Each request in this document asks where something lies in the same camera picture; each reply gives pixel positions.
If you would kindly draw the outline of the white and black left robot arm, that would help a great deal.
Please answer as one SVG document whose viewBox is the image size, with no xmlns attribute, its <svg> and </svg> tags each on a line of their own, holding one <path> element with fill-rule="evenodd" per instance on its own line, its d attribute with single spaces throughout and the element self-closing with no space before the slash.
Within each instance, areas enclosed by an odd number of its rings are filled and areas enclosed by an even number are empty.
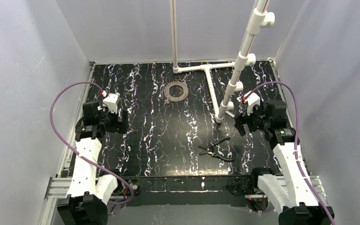
<svg viewBox="0 0 360 225">
<path fill-rule="evenodd" d="M 58 213 L 66 225 L 105 225 L 107 204 L 118 187 L 117 178 L 105 172 L 97 177 L 96 164 L 107 132 L 125 134 L 128 113 L 118 120 L 118 101 L 91 101 L 82 105 L 83 116 L 75 127 L 75 149 L 79 156 L 66 197 L 58 201 Z"/>
</svg>

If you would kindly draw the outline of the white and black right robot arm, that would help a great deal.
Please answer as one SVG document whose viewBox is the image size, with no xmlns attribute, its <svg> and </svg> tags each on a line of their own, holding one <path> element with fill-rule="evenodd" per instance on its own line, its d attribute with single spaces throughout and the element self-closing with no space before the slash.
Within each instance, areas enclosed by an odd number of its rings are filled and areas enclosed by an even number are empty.
<svg viewBox="0 0 360 225">
<path fill-rule="evenodd" d="M 259 97 L 242 101 L 247 108 L 237 114 L 235 127 L 245 135 L 262 131 L 282 169 L 285 186 L 270 168 L 252 170 L 252 185 L 261 190 L 278 213 L 280 225 L 332 225 L 334 211 L 315 190 L 302 162 L 296 130 L 288 125 L 286 104 L 281 100 L 263 103 Z"/>
</svg>

